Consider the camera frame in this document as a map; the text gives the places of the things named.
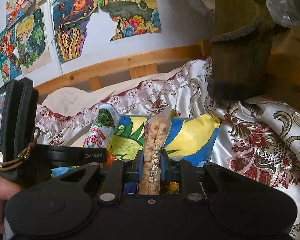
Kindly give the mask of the green white seaweed pouch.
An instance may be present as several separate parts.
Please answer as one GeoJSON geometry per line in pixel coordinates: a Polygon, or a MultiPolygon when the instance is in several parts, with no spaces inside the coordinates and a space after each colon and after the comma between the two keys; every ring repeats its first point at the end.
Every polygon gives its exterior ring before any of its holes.
{"type": "Polygon", "coordinates": [[[119,122],[120,115],[117,110],[110,104],[102,104],[97,109],[95,120],[85,137],[83,147],[107,148],[119,122]]]}

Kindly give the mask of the anime girl drawing poster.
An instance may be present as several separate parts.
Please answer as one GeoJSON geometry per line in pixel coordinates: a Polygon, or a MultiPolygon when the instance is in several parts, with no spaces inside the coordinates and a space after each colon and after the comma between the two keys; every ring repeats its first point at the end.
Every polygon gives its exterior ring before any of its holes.
{"type": "Polygon", "coordinates": [[[19,59],[15,54],[17,46],[13,28],[5,28],[0,33],[0,73],[4,83],[22,74],[19,59]]]}

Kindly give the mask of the orange snack packet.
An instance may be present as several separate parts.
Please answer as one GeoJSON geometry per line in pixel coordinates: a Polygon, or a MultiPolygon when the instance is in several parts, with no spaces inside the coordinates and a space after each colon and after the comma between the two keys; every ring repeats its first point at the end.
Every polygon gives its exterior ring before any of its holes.
{"type": "Polygon", "coordinates": [[[115,157],[111,152],[106,151],[106,161],[103,163],[103,165],[104,167],[109,167],[118,160],[119,159],[115,157]]]}

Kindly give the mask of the starry swirl drawing poster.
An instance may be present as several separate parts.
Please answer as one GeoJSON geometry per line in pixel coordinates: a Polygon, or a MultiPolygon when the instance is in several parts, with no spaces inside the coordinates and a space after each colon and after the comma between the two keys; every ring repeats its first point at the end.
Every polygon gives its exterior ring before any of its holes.
{"type": "Polygon", "coordinates": [[[98,6],[97,0],[54,0],[53,28],[60,63],[82,55],[87,24],[98,6]]]}

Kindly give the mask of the mixed nut bar packet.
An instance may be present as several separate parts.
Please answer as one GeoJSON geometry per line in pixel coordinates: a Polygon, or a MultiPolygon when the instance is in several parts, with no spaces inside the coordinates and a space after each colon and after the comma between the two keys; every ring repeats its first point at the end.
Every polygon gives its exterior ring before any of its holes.
{"type": "Polygon", "coordinates": [[[138,194],[159,194],[161,181],[160,152],[171,129],[171,108],[152,116],[145,124],[143,172],[138,194]]]}

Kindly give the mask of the silver floral satin bedspread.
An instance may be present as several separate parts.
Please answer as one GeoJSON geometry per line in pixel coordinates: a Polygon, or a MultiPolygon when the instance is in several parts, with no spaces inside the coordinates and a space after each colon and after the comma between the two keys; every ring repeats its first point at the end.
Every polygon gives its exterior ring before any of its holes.
{"type": "Polygon", "coordinates": [[[211,59],[193,60],[167,80],[148,79],[74,115],[37,107],[40,144],[83,144],[98,107],[112,105],[128,120],[113,135],[109,148],[118,158],[133,159],[141,148],[147,116],[167,107],[177,110],[166,149],[181,157],[181,137],[190,140],[188,157],[197,157],[213,132],[217,137],[207,160],[278,189],[295,201],[298,215],[290,235],[300,239],[300,112],[281,101],[257,96],[244,102],[218,103],[207,91],[211,59]]]}

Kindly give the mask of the red haired girl drawing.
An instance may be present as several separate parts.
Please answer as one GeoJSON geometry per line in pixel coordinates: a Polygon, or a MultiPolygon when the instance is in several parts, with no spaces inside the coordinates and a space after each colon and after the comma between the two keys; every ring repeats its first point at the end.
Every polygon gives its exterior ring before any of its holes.
{"type": "Polygon", "coordinates": [[[10,29],[36,0],[8,0],[6,2],[6,28],[10,29]]]}

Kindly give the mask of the landscape drawing poster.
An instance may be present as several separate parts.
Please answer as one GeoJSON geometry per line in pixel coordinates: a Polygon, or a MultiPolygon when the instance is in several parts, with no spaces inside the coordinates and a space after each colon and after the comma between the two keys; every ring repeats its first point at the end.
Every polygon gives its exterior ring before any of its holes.
{"type": "Polygon", "coordinates": [[[116,23],[111,41],[161,31],[156,0],[98,0],[98,5],[116,23]]]}

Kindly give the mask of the cream pillow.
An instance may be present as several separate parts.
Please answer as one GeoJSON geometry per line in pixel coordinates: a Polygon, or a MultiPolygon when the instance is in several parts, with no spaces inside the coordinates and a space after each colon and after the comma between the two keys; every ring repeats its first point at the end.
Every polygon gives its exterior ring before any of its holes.
{"type": "Polygon", "coordinates": [[[94,92],[90,89],[87,81],[75,87],[64,87],[49,95],[41,96],[38,107],[45,106],[52,112],[61,115],[74,115],[82,109],[90,108],[112,95],[134,88],[142,81],[148,79],[167,80],[181,70],[183,63],[185,61],[161,64],[159,66],[160,73],[132,80],[127,80],[128,71],[106,75],[104,77],[106,81],[118,81],[118,83],[113,83],[94,92]]]}

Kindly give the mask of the blond child drawing poster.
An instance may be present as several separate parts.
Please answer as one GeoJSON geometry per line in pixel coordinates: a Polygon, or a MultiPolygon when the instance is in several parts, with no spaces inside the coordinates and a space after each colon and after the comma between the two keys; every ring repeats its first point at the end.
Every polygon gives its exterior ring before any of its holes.
{"type": "Polygon", "coordinates": [[[27,14],[15,25],[14,30],[18,59],[23,75],[52,62],[42,7],[27,14]]]}

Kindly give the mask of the wooden bed frame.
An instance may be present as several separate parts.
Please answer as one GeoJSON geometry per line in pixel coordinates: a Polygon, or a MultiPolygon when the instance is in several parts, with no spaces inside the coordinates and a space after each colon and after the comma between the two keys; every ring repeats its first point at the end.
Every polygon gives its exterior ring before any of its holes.
{"type": "Polygon", "coordinates": [[[54,91],[88,81],[93,91],[102,87],[100,77],[128,70],[131,79],[157,74],[157,64],[180,60],[201,59],[211,55],[211,44],[203,40],[195,45],[147,51],[111,59],[63,74],[35,87],[40,96],[49,95],[54,91]]]}

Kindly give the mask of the brown hanging garment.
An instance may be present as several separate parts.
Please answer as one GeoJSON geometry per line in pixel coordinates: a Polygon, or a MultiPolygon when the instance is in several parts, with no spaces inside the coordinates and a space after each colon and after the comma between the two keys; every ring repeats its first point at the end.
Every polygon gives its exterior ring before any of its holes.
{"type": "Polygon", "coordinates": [[[263,93],[274,26],[266,0],[215,0],[211,98],[240,101],[263,93]]]}

